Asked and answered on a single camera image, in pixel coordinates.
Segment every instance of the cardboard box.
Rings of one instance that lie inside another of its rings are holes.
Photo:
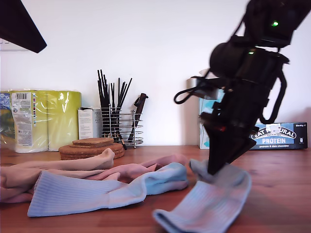
[[[102,111],[94,108],[80,108],[79,118],[79,139],[102,137]]]
[[[213,111],[212,107],[214,102],[221,102],[224,96],[224,92],[222,90],[218,91],[217,100],[206,100],[206,99],[199,99],[199,114],[202,112],[211,113]],[[209,137],[208,134],[203,126],[203,124],[199,124],[200,127],[200,141],[199,141],[199,148],[200,149],[209,149]]]
[[[251,150],[306,149],[307,123],[256,124],[259,131],[250,137],[257,144]]]

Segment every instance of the white box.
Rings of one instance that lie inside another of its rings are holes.
[[[79,139],[102,137],[102,112],[95,108],[80,108],[79,118]]]

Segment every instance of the nature valley protein box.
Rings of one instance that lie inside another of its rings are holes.
[[[306,149],[308,148],[307,123],[256,124],[258,132],[250,137],[257,144],[251,150]]]

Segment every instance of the green led light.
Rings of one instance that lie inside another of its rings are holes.
[[[272,27],[276,27],[277,25],[278,25],[278,22],[274,21],[273,24],[272,24]]]

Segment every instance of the wooden countertop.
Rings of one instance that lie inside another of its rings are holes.
[[[129,149],[115,166],[141,163],[182,153],[188,158],[207,159],[208,150],[197,146],[145,146]],[[17,154],[1,149],[1,165],[30,160],[59,160],[58,152]],[[234,162],[247,170],[253,186],[246,204],[228,233],[311,233],[311,149],[253,150]],[[152,218],[154,209],[172,210],[195,184],[182,191],[147,196],[144,202],[118,209],[83,214],[27,217],[29,203],[0,204],[1,233],[164,233]]]

